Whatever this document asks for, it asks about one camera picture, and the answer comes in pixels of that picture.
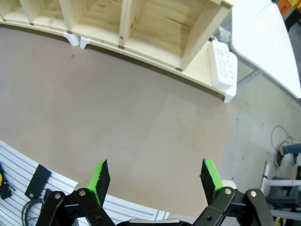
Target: white power outlet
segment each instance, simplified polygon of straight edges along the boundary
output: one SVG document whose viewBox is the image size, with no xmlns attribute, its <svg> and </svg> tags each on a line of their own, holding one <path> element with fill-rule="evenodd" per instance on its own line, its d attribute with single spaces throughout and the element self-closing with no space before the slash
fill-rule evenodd
<svg viewBox="0 0 301 226">
<path fill-rule="evenodd" d="M 212 41 L 208 47 L 212 85 L 229 89 L 237 83 L 237 57 L 226 44 Z"/>
</svg>

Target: black shoe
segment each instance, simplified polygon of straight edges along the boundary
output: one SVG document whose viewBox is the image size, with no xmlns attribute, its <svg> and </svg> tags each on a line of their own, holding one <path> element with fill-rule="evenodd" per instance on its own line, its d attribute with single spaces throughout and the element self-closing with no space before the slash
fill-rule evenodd
<svg viewBox="0 0 301 226">
<path fill-rule="evenodd" d="M 292 165 L 296 165 L 296 163 L 297 163 L 297 156 L 298 156 L 299 154 L 292 154 Z"/>
<path fill-rule="evenodd" d="M 275 153 L 275 159 L 274 159 L 274 164 L 276 167 L 279 167 L 281 165 L 281 161 L 283 159 L 284 155 L 282 155 L 279 151 L 279 148 L 277 148 L 277 151 Z"/>
</svg>

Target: wooden compartment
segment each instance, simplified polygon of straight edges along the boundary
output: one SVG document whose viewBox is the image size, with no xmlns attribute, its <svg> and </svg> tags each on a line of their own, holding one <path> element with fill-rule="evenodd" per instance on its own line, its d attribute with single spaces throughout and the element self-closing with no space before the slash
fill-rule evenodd
<svg viewBox="0 0 301 226">
<path fill-rule="evenodd" d="M 67 0 L 61 4 L 72 33 L 118 46 L 122 0 Z"/>
<path fill-rule="evenodd" d="M 119 44 L 179 70 L 193 60 L 232 6 L 211 0 L 124 1 L 124 15 L 131 19 L 122 20 Z"/>
<path fill-rule="evenodd" d="M 19 0 L 0 0 L 0 15 L 7 22 L 29 23 Z"/>
<path fill-rule="evenodd" d="M 20 0 L 29 21 L 34 26 L 67 31 L 59 0 Z"/>
</svg>

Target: screw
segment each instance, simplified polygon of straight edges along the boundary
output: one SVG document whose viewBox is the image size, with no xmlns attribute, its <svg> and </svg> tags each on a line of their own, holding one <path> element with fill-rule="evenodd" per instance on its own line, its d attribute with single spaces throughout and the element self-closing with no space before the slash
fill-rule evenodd
<svg viewBox="0 0 301 226">
<path fill-rule="evenodd" d="M 55 194 L 55 199 L 59 199 L 59 198 L 61 198 L 61 194 L 56 193 L 56 194 Z"/>
<path fill-rule="evenodd" d="M 230 189 L 226 188 L 225 193 L 226 193 L 226 194 L 231 194 L 232 191 L 231 191 Z"/>
<path fill-rule="evenodd" d="M 84 190 L 81 190 L 80 192 L 79 192 L 79 195 L 80 196 L 84 196 L 86 194 L 86 192 L 84 191 Z"/>
<path fill-rule="evenodd" d="M 255 191 L 251 191 L 251 196 L 255 197 L 257 193 Z"/>
</svg>

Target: green tape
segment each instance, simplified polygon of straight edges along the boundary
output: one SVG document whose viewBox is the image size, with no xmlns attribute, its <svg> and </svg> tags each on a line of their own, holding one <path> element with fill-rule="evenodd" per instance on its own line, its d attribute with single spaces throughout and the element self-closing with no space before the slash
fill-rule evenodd
<svg viewBox="0 0 301 226">
<path fill-rule="evenodd" d="M 222 179 L 212 159 L 206 159 L 205 164 L 214 183 L 214 197 L 223 188 Z"/>
<path fill-rule="evenodd" d="M 99 161 L 95 170 L 94 170 L 94 173 L 90 179 L 90 182 L 87 186 L 87 189 L 90 190 L 90 192 L 92 192 L 96 198 L 96 201 L 98 202 L 98 204 L 100 205 L 100 201 L 98 199 L 98 195 L 97 195 L 97 191 L 96 191 L 96 185 L 97 185 L 97 182 L 98 182 L 98 179 L 99 179 L 99 176 L 100 176 L 100 173 L 102 171 L 102 167 L 103 167 L 103 163 L 104 161 Z"/>
</svg>

